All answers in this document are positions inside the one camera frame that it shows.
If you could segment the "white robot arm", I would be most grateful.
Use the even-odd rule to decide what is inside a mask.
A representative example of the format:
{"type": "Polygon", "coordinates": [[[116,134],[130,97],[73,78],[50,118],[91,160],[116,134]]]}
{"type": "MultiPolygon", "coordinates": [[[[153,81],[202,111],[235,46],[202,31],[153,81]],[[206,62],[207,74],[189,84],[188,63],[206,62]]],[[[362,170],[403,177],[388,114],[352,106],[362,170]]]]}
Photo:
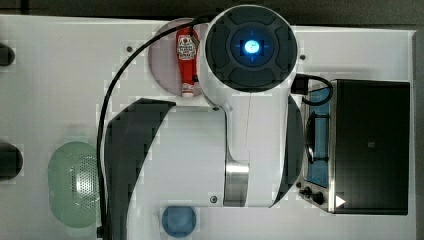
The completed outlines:
{"type": "Polygon", "coordinates": [[[269,8],[214,17],[200,32],[200,96],[142,98],[108,123],[104,240],[205,240],[215,212],[274,206],[288,188],[288,146],[302,139],[298,55],[269,8]]]}

